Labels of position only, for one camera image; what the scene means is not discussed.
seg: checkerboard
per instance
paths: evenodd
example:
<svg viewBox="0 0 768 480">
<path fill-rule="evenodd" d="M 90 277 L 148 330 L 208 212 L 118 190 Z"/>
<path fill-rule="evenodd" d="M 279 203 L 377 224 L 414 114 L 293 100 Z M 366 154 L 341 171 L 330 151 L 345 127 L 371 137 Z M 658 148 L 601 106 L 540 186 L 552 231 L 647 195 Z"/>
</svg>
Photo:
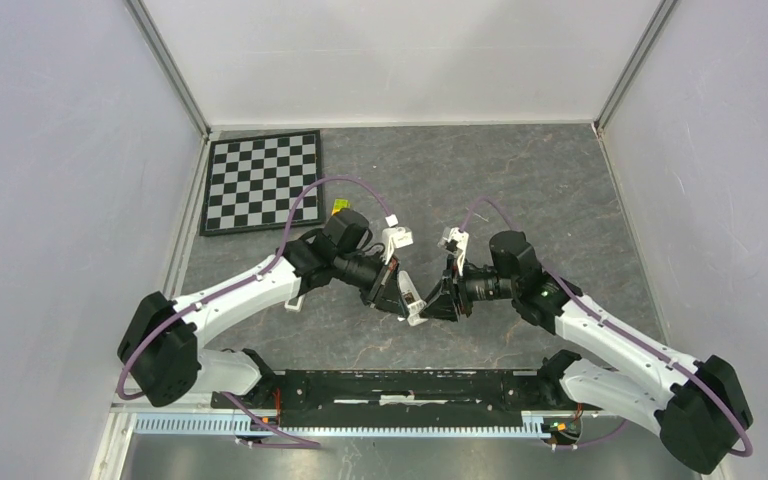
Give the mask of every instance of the checkerboard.
<svg viewBox="0 0 768 480">
<path fill-rule="evenodd" d="M 283 227 L 295 198 L 321 176 L 318 131 L 214 142 L 200 232 Z M 321 223 L 323 207 L 319 186 L 302 200 L 293 225 Z"/>
</svg>

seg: yellow object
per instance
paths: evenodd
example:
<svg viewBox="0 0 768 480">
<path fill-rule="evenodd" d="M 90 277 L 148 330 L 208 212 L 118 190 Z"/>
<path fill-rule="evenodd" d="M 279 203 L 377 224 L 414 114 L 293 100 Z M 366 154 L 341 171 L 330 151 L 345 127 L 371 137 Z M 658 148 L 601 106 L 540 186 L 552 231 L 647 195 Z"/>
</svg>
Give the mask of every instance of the yellow object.
<svg viewBox="0 0 768 480">
<path fill-rule="evenodd" d="M 338 199 L 334 200 L 334 208 L 331 209 L 331 215 L 334 215 L 335 213 L 339 212 L 340 210 L 342 210 L 344 208 L 349 208 L 351 206 L 352 205 L 345 198 L 338 198 Z"/>
</svg>

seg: white wall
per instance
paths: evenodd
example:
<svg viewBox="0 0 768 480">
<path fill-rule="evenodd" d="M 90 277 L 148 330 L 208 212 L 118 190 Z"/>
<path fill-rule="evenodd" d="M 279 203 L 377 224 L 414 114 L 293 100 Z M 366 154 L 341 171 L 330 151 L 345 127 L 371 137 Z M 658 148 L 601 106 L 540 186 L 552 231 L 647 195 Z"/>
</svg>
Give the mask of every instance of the white wall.
<svg viewBox="0 0 768 480">
<path fill-rule="evenodd" d="M 144 0 L 207 120 L 588 121 L 657 0 Z"/>
<path fill-rule="evenodd" d="M 681 2 L 607 148 L 672 343 L 731 361 L 768 478 L 768 2 Z"/>
<path fill-rule="evenodd" d="M 197 159 L 123 5 L 0 2 L 0 479 L 89 474 Z"/>
</svg>

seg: robotic arm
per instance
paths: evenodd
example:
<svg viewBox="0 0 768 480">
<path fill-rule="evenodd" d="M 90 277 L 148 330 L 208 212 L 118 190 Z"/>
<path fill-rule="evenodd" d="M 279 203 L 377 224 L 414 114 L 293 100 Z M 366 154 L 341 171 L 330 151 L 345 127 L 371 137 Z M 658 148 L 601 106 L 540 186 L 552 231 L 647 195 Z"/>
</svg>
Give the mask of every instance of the robotic arm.
<svg viewBox="0 0 768 480">
<path fill-rule="evenodd" d="M 726 414 L 691 376 L 701 380 L 734 414 L 743 430 L 752 414 L 734 369 L 719 357 L 700 362 L 617 319 L 577 286 L 547 271 L 525 234 L 504 231 L 490 239 L 493 265 L 466 261 L 468 234 L 453 228 L 440 245 L 446 269 L 423 315 L 457 321 L 476 301 L 507 299 L 526 322 L 593 352 L 615 370 L 562 350 L 538 372 L 550 403 L 586 403 L 658 435 L 676 458 L 710 473 L 738 440 Z"/>
<path fill-rule="evenodd" d="M 369 221 L 344 209 L 323 228 L 288 242 L 282 257 L 264 275 L 257 273 L 275 260 L 274 255 L 255 268 L 200 292 L 173 300 L 159 292 L 152 293 L 140 302 L 117 355 L 126 363 L 159 325 L 187 310 L 149 344 L 131 368 L 133 381 L 151 404 L 162 407 L 188 392 L 248 392 L 260 379 L 255 360 L 244 352 L 215 352 L 204 346 L 264 308 L 324 287 L 332 279 L 357 287 L 364 305 L 395 313 L 412 325 L 421 322 L 418 313 L 425 304 L 407 273 L 399 271 L 399 260 L 394 256 L 397 248 L 413 242 L 410 230 L 384 229 L 385 243 L 380 255 L 362 249 L 366 235 L 372 235 Z M 252 276 L 256 276 L 256 281 L 245 288 L 235 287 Z M 210 303 L 202 304 L 206 298 L 211 298 Z"/>
</svg>

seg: floor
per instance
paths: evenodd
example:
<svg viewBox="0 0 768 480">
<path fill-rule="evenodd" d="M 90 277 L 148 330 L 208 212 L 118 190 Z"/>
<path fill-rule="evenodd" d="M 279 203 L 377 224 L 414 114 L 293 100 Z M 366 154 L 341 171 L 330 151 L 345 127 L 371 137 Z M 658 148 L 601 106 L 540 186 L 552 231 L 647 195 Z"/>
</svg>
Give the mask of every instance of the floor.
<svg viewBox="0 0 768 480">
<path fill-rule="evenodd" d="M 616 419 L 587 419 L 585 439 Z M 527 479 L 691 480 L 648 431 L 631 426 L 598 447 L 552 453 L 531 439 L 320 437 L 323 449 L 248 450 L 226 437 L 136 435 L 122 479 Z"/>
<path fill-rule="evenodd" d="M 223 138 L 260 132 L 226 133 Z M 618 318 L 661 339 L 638 257 L 605 160 L 589 125 L 494 125 L 322 130 L 326 175 L 372 184 L 413 230 L 399 252 L 425 295 L 445 253 L 436 243 L 486 194 L 523 226 L 538 256 L 555 265 Z M 347 198 L 383 228 L 377 203 L 351 184 L 325 186 L 326 205 Z M 487 242 L 505 229 L 488 206 L 470 224 L 468 258 L 489 263 Z M 294 235 L 306 231 L 299 228 Z M 209 287 L 274 252 L 277 230 L 196 237 L 184 291 Z M 485 302 L 458 323 L 417 327 L 364 307 L 355 289 L 333 282 L 307 296 L 301 313 L 271 307 L 217 337 L 210 348 L 253 348 L 275 369 L 534 368 L 571 345 L 519 320 L 509 302 Z"/>
</svg>

